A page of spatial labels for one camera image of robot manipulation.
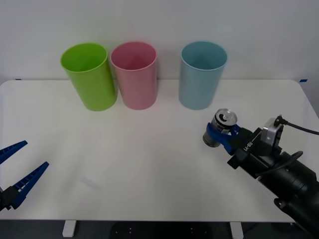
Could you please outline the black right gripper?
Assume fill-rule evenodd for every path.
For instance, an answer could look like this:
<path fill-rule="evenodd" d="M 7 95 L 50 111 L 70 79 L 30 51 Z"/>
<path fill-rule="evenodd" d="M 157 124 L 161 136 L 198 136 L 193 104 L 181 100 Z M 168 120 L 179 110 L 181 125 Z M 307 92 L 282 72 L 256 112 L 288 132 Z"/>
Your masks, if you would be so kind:
<path fill-rule="evenodd" d="M 229 166 L 233 169 L 240 167 L 255 179 L 277 167 L 282 161 L 282 149 L 279 147 L 283 132 L 282 126 L 275 136 L 273 145 L 261 140 L 262 130 L 260 128 L 251 132 L 235 124 L 230 128 L 230 134 L 223 134 L 208 123 L 206 132 L 211 139 L 222 144 L 229 155 L 232 155 L 227 162 Z"/>

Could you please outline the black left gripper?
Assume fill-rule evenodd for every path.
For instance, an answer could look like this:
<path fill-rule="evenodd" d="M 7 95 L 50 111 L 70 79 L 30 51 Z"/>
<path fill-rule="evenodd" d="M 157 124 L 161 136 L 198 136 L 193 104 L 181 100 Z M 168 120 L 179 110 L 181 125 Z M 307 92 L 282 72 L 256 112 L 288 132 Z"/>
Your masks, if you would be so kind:
<path fill-rule="evenodd" d="M 4 163 L 13 154 L 18 152 L 24 146 L 27 145 L 27 141 L 21 141 L 6 148 L 0 150 L 0 164 Z M 13 186 L 9 186 L 4 191 L 0 191 L 0 210 L 10 210 L 11 208 L 17 209 L 22 202 L 26 199 L 27 194 L 34 187 L 45 170 L 48 168 L 49 163 L 44 162 L 27 176 L 15 183 Z"/>

